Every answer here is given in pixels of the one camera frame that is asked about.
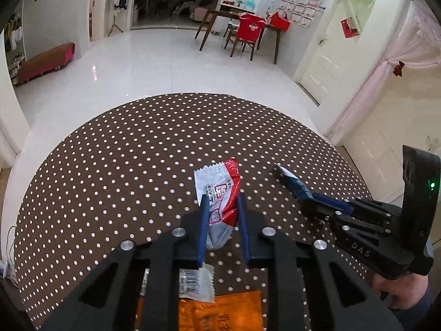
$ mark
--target red basket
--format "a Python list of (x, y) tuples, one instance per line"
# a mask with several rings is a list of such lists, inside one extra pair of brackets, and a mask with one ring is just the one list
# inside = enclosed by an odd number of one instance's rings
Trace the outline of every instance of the red basket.
[(286, 31), (288, 30), (291, 22), (286, 19), (287, 15), (285, 11), (283, 11), (283, 13), (285, 14), (284, 18), (279, 16), (280, 12), (282, 11), (277, 11), (274, 15), (271, 16), (270, 24), (274, 27), (279, 28), (282, 31)]

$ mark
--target silver bolt head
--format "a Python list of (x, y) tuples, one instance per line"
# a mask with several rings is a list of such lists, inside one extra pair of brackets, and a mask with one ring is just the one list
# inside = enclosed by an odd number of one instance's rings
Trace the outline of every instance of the silver bolt head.
[(274, 236), (276, 234), (276, 230), (270, 226), (266, 226), (262, 229), (262, 234), (265, 236)]
[(328, 247), (328, 244), (324, 240), (316, 240), (314, 242), (314, 247), (318, 250), (325, 250)]
[(134, 246), (135, 244), (132, 240), (124, 240), (120, 245), (121, 249), (123, 249), (125, 252), (133, 249)]
[(184, 228), (175, 228), (171, 231), (171, 234), (173, 234), (173, 236), (176, 236), (176, 238), (180, 238), (185, 235), (185, 229)]

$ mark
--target electrical cord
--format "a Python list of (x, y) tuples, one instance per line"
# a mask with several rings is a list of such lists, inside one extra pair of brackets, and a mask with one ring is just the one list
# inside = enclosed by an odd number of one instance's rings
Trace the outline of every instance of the electrical cord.
[[(7, 245), (8, 245), (8, 242), (9, 242), (9, 233), (10, 233), (10, 231), (12, 230), (12, 228), (17, 228), (17, 225), (12, 225), (12, 226), (9, 228), (9, 230), (7, 231), (7, 236), (6, 236), (6, 250), (7, 250)], [(13, 246), (14, 246), (14, 243), (11, 244), (11, 246), (10, 246), (10, 248), (9, 248), (9, 252), (7, 253), (7, 256), (6, 256), (6, 258), (7, 258), (7, 262), (8, 262), (9, 265), (11, 265), (11, 267), (14, 265), (14, 263), (12, 262), (12, 258), (11, 258), (11, 256), (10, 256), (10, 252), (12, 251), (12, 247), (13, 247)], [(5, 278), (11, 280), (12, 284), (13, 284), (16, 288), (18, 288), (17, 278), (16, 278), (16, 276), (15, 276), (14, 274), (8, 274), (8, 275), (5, 276)]]
[[(7, 243), (9, 242), (9, 233), (10, 233), (10, 231), (12, 230), (12, 228), (17, 228), (17, 225), (12, 225), (12, 226), (9, 228), (9, 230), (7, 231), (7, 236), (6, 236), (6, 250), (7, 250)], [(14, 243), (12, 243), (12, 245), (10, 246), (9, 252), (8, 252), (7, 255), (6, 255), (6, 260), (7, 260), (8, 263), (10, 262), (11, 265), (14, 265), (14, 263), (12, 262), (12, 258), (11, 258), (11, 256), (10, 256), (10, 252), (12, 251), (12, 247), (13, 247), (13, 246), (14, 246)]]

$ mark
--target brown polka dot surface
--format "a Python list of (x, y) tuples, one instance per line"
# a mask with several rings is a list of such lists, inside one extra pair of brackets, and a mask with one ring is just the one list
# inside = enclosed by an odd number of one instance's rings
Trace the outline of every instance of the brown polka dot surface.
[[(297, 241), (324, 239), (328, 228), (305, 218), (276, 179), (281, 163), (312, 192), (368, 197), (364, 183), (323, 139), (294, 119), (228, 95), (169, 94), (127, 103), (78, 128), (47, 157), (18, 216), (15, 267), (36, 327), (113, 247), (155, 240), (197, 208), (193, 171), (237, 158), (248, 207)], [(338, 250), (364, 278), (365, 267)], [(262, 291), (267, 277), (243, 263), (238, 228), (207, 251), (217, 295)], [(305, 327), (308, 327), (307, 305)]]

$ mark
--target white tile floor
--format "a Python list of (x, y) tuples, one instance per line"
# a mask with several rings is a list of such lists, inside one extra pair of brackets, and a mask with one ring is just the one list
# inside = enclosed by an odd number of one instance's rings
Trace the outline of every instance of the white tile floor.
[(230, 58), (231, 46), (211, 35), (202, 52), (202, 35), (187, 30), (137, 30), (94, 44), (64, 69), (16, 89), (31, 126), (7, 185), (1, 224), (2, 256), (6, 235), (15, 225), (21, 201), (40, 164), (72, 131), (95, 116), (128, 101), (158, 94), (231, 94), (272, 107), (317, 132), (308, 96), (272, 64), (271, 55), (250, 50)]

